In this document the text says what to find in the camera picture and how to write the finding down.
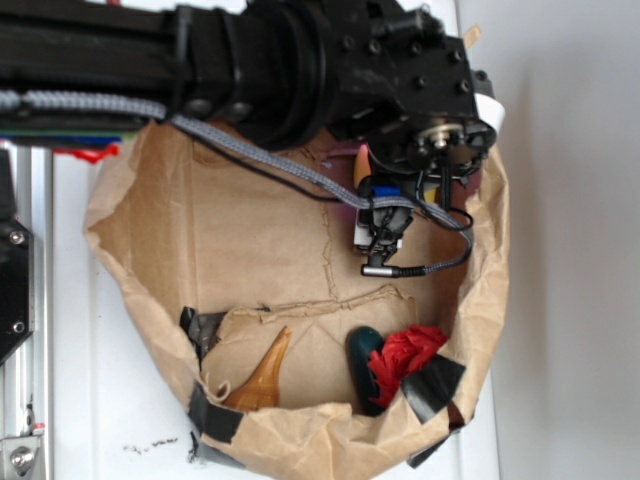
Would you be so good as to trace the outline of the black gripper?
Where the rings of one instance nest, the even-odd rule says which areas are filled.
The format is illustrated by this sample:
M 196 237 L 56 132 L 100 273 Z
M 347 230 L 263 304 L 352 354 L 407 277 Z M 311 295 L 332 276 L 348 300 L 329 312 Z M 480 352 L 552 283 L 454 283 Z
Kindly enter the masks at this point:
M 327 129 L 363 141 L 375 169 L 464 181 L 495 144 L 505 108 L 464 41 L 426 7 L 327 1 L 339 94 Z

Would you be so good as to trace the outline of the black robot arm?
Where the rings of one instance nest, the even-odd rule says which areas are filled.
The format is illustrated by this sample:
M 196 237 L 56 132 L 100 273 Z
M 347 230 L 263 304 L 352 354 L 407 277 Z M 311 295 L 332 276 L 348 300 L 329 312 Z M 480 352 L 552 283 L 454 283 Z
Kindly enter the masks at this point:
M 3 129 L 143 121 L 118 106 L 63 106 L 61 92 L 151 100 L 161 119 L 219 118 L 271 151 L 324 129 L 367 143 L 384 172 L 431 180 L 474 173 L 504 114 L 462 39 L 395 1 L 251 1 L 240 13 L 3 2 Z

